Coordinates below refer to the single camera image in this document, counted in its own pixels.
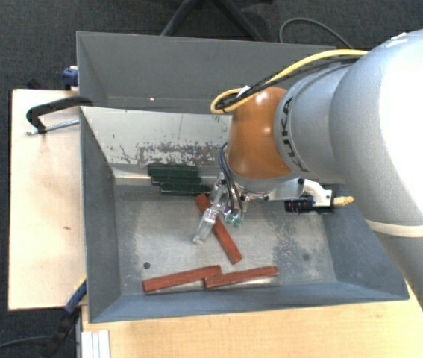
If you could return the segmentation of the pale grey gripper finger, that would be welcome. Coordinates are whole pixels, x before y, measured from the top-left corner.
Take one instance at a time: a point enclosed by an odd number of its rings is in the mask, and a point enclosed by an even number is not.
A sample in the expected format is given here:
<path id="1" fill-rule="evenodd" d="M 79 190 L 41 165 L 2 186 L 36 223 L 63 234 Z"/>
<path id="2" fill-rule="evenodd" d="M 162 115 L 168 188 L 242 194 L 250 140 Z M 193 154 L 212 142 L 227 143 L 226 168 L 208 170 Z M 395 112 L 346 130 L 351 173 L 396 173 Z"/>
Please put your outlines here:
<path id="1" fill-rule="evenodd" d="M 195 244 L 203 244 L 208 238 L 212 230 L 212 211 L 206 209 L 201 217 L 197 231 L 192 238 L 192 242 Z"/>
<path id="2" fill-rule="evenodd" d="M 216 211 L 206 211 L 201 217 L 200 225 L 200 240 L 203 244 L 208 236 L 210 235 L 211 230 L 213 229 L 218 213 Z"/>

